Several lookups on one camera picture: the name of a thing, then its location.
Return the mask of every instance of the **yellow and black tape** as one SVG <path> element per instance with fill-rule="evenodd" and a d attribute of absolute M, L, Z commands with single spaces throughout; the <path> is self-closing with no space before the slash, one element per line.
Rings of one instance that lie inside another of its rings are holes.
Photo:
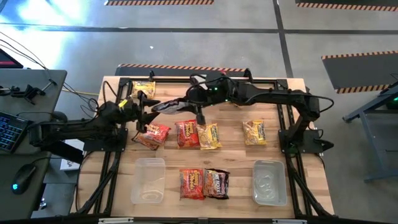
<path fill-rule="evenodd" d="M 202 66 L 178 66 L 178 65 L 141 65 L 141 64 L 120 64 L 119 67 L 129 68 L 168 68 L 168 69 L 184 69 L 184 70 L 206 70 L 206 71 L 225 71 L 225 72 L 244 72 L 245 68 L 218 68 L 218 67 L 202 67 Z"/>
<path fill-rule="evenodd" d="M 361 93 L 365 91 L 381 91 L 388 88 L 389 85 L 372 85 L 372 86 L 356 86 L 348 88 L 339 88 L 336 90 L 337 94 L 343 93 Z"/>
<path fill-rule="evenodd" d="M 327 4 L 327 3 L 309 3 L 301 2 L 296 4 L 298 7 L 312 7 L 318 9 L 351 9 L 351 10 L 369 10 L 369 11 L 388 11 L 397 12 L 396 6 L 360 6 L 350 4 Z"/>
<path fill-rule="evenodd" d="M 398 50 L 388 50 L 385 52 L 370 52 L 370 53 L 357 53 L 357 54 L 341 54 L 341 55 L 324 55 L 322 60 L 331 58 L 344 58 L 344 57 L 363 57 L 371 55 L 387 55 L 387 54 L 398 54 Z"/>
<path fill-rule="evenodd" d="M 107 1 L 105 6 L 169 6 L 169 5 L 205 5 L 214 0 L 128 0 Z"/>

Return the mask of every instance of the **concrete floor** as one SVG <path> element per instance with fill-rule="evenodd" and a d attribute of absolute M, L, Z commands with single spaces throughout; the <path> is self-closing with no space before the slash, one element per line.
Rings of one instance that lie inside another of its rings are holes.
<path fill-rule="evenodd" d="M 0 12 L 0 22 L 89 27 L 277 29 L 272 0 L 217 0 L 212 6 L 103 6 L 94 0 L 11 0 Z M 396 30 L 398 13 L 297 8 L 293 0 L 279 0 L 285 29 Z M 286 77 L 279 35 L 171 32 L 42 32 L 35 26 L 1 30 L 20 41 L 48 66 L 68 71 L 76 90 L 97 93 L 102 77 L 114 75 L 120 63 L 249 67 L 256 77 Z M 398 35 L 286 35 L 295 78 L 304 78 L 314 95 L 328 96 L 335 106 L 316 122 L 324 139 L 335 143 L 325 153 L 326 175 L 335 213 L 344 218 L 398 223 L 398 179 L 365 184 L 375 171 L 359 120 L 346 124 L 341 117 L 373 99 L 377 93 L 337 95 L 322 64 L 322 55 L 398 49 Z M 37 68 L 17 57 L 24 65 Z M 62 93 L 57 110 L 81 118 L 79 98 Z M 321 107 L 328 102 L 321 101 Z M 53 161 L 52 172 L 58 166 Z M 74 174 L 46 178 L 51 186 L 72 189 Z M 63 215 L 71 203 L 35 217 Z"/>

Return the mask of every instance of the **clear plastic container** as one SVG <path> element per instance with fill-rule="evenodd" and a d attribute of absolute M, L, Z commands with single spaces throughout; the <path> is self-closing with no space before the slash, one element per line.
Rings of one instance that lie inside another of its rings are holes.
<path fill-rule="evenodd" d="M 256 161 L 253 168 L 253 200 L 259 205 L 287 203 L 285 165 L 279 161 Z"/>
<path fill-rule="evenodd" d="M 131 190 L 131 202 L 160 203 L 165 185 L 165 161 L 162 158 L 140 158 L 136 160 Z"/>

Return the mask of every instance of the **wooden table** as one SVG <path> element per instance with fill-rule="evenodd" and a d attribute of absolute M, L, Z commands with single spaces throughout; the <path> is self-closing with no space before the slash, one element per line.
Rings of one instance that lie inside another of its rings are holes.
<path fill-rule="evenodd" d="M 104 77 L 111 86 L 118 88 L 120 77 Z M 288 78 L 289 88 L 305 91 L 304 80 Z M 256 85 L 260 88 L 270 88 L 269 85 Z M 167 101 L 184 96 L 188 83 L 156 83 L 155 98 Z M 99 104 L 103 103 L 102 91 L 99 94 Z M 105 90 L 106 99 L 114 101 L 115 97 L 109 88 Z M 181 113 L 175 116 L 159 115 L 155 122 L 171 128 L 164 146 L 157 151 L 151 151 L 130 139 L 136 134 L 135 124 L 127 124 L 129 140 L 122 154 L 112 217 L 211 217 L 211 218 L 293 218 L 293 206 L 290 196 L 288 178 L 287 205 L 284 207 L 260 206 L 252 199 L 252 168 L 256 160 L 274 160 L 285 164 L 285 158 L 280 152 L 277 132 L 280 129 L 276 105 L 256 104 L 252 106 L 235 107 L 224 103 L 204 109 L 207 123 L 217 123 L 220 131 L 220 141 L 223 147 L 214 151 L 177 149 L 177 133 L 174 122 L 195 119 L 192 113 Z M 266 146 L 245 146 L 242 121 L 263 119 L 266 124 Z M 94 152 L 83 164 L 79 180 L 79 205 L 90 197 L 98 185 L 103 163 L 103 152 Z M 134 162 L 138 158 L 159 157 L 166 163 L 166 184 L 164 199 L 160 204 L 133 205 L 130 201 L 132 183 L 134 181 Z M 325 171 L 319 158 L 304 154 L 303 164 L 307 184 L 324 208 L 333 213 Z M 180 200 L 179 169 L 218 168 L 231 173 L 229 178 L 229 200 L 206 198 L 203 201 L 192 199 Z M 304 211 L 302 193 L 298 189 L 300 208 Z M 103 197 L 104 208 L 107 191 Z"/>

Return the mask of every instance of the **keyboard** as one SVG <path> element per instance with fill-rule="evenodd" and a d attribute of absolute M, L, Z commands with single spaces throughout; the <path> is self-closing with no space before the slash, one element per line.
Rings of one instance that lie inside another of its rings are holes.
<path fill-rule="evenodd" d="M 13 153 L 26 135 L 30 121 L 0 112 L 0 150 Z"/>

